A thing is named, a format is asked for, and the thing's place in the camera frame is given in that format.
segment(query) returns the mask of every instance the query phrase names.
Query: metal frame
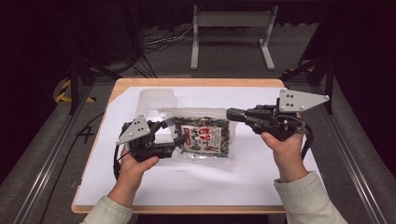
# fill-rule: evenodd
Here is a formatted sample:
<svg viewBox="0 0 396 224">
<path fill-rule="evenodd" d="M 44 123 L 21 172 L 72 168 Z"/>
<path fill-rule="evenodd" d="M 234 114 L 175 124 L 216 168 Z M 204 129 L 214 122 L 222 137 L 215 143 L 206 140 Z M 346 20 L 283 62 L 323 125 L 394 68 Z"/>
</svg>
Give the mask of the metal frame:
<svg viewBox="0 0 396 224">
<path fill-rule="evenodd" d="M 313 93 L 321 94 L 321 89 L 319 86 L 313 86 L 311 89 Z M 368 186 L 366 178 L 361 172 L 361 168 L 359 168 L 359 165 L 355 161 L 352 152 L 347 144 L 347 141 L 344 138 L 340 130 L 340 127 L 338 126 L 337 121 L 335 120 L 334 116 L 329 115 L 329 113 L 327 113 L 327 108 L 325 105 L 322 105 L 320 108 L 323 114 L 325 115 L 327 119 L 326 121 L 331 127 L 332 132 L 334 133 L 334 137 L 339 146 L 339 152 L 341 158 L 343 159 L 344 164 L 346 165 L 349 175 L 353 183 L 355 184 L 356 190 L 361 196 L 361 200 L 364 206 L 366 207 L 367 213 L 369 214 L 371 220 L 373 221 L 373 223 L 378 223 L 378 224 L 388 223 L 385 220 L 384 215 L 382 214 L 381 209 L 379 208 L 375 200 L 375 197 L 370 190 L 370 187 Z"/>
<path fill-rule="evenodd" d="M 200 12 L 198 6 L 194 6 L 192 29 L 194 37 L 192 40 L 191 53 L 191 70 L 198 69 L 199 54 L 199 26 L 263 26 L 266 27 L 264 39 L 259 39 L 262 56 L 267 64 L 268 70 L 274 70 L 274 62 L 268 50 L 268 41 L 270 39 L 272 29 L 274 27 L 277 7 L 273 7 L 272 11 L 255 11 L 255 12 Z"/>
<path fill-rule="evenodd" d="M 82 94 L 80 95 L 79 101 L 84 102 L 90 96 L 92 86 L 84 86 L 82 90 Z M 58 136 L 58 139 L 55 142 L 49 156 L 47 157 L 46 162 L 44 163 L 41 171 L 38 173 L 37 178 L 35 179 L 35 183 L 33 184 L 26 200 L 24 201 L 19 213 L 15 217 L 14 224 L 27 223 L 29 217 L 32 215 L 35 210 L 35 206 L 38 203 L 38 200 L 41 197 L 41 194 L 44 191 L 44 188 L 47 186 L 48 181 L 52 175 L 53 170 L 55 169 L 56 163 L 62 155 L 64 145 L 66 139 L 73 128 L 74 123 L 77 120 L 78 114 L 81 111 L 83 104 L 78 104 L 75 113 L 71 114 L 61 130 L 61 133 Z"/>
</svg>

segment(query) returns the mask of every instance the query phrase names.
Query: sleeve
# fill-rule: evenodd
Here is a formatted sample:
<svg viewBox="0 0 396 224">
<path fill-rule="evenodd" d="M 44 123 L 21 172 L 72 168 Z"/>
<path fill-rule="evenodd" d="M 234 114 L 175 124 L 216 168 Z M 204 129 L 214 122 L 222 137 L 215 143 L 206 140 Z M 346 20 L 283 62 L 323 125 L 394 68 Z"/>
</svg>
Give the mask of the sleeve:
<svg viewBox="0 0 396 224">
<path fill-rule="evenodd" d="M 119 205 L 107 196 L 103 196 L 81 224 L 126 224 L 131 219 L 131 216 L 131 208 Z"/>
<path fill-rule="evenodd" d="M 275 180 L 275 187 L 285 207 L 289 224 L 347 223 L 330 201 L 314 171 L 289 183 Z"/>
</svg>

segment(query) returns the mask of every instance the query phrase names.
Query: person's right hand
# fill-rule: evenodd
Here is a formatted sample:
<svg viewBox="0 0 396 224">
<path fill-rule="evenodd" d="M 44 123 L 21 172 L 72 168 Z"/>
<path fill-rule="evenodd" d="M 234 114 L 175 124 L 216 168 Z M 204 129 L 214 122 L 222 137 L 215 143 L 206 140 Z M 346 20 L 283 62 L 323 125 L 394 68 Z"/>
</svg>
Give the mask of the person's right hand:
<svg viewBox="0 0 396 224">
<path fill-rule="evenodd" d="M 282 183 L 288 183 L 308 175 L 301 157 L 302 134 L 296 133 L 284 142 L 277 140 L 269 133 L 262 133 L 261 137 L 264 143 L 273 150 Z"/>
<path fill-rule="evenodd" d="M 127 151 L 124 148 L 121 155 L 125 153 L 127 153 Z M 137 189 L 142 182 L 143 173 L 157 164 L 159 160 L 158 157 L 151 157 L 145 161 L 138 162 L 131 154 L 126 154 L 121 159 L 119 179 L 113 190 L 108 193 L 108 198 L 125 207 L 131 206 L 134 202 Z"/>
</svg>

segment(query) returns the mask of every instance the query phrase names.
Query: white sheet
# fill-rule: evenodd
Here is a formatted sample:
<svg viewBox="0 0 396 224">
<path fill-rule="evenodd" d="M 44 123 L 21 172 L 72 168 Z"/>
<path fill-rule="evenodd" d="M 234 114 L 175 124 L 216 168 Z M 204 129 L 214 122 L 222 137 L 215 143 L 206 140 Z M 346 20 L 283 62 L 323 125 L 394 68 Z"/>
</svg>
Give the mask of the white sheet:
<svg viewBox="0 0 396 224">
<path fill-rule="evenodd" d="M 178 107 L 241 109 L 274 105 L 280 91 L 257 87 L 166 88 L 173 89 Z M 95 205 L 116 183 L 112 170 L 115 143 L 122 124 L 134 118 L 139 92 L 144 89 L 155 87 L 131 87 L 108 106 L 74 205 Z M 152 113 L 149 119 L 160 120 Z M 236 127 L 233 149 L 235 159 L 228 170 L 175 158 L 161 160 L 145 173 L 134 205 L 281 205 L 273 186 L 278 171 L 272 150 L 243 123 Z M 304 164 L 318 172 L 310 150 Z"/>
</svg>

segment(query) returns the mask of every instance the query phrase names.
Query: metal stand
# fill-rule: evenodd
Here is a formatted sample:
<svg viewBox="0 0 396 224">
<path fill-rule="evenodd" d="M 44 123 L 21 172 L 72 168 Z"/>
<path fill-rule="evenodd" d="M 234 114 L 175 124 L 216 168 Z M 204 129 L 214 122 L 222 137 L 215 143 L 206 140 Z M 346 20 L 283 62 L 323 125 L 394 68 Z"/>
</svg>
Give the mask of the metal stand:
<svg viewBox="0 0 396 224">
<path fill-rule="evenodd" d="M 191 53 L 191 70 L 198 69 L 198 53 L 199 53 L 199 26 L 264 26 L 266 27 L 264 39 L 259 39 L 262 55 L 268 70 L 274 70 L 275 66 L 268 50 L 268 41 L 276 18 L 277 7 L 273 7 L 272 11 L 260 12 L 201 12 L 198 7 L 194 6 L 192 28 L 194 37 L 192 41 Z"/>
</svg>

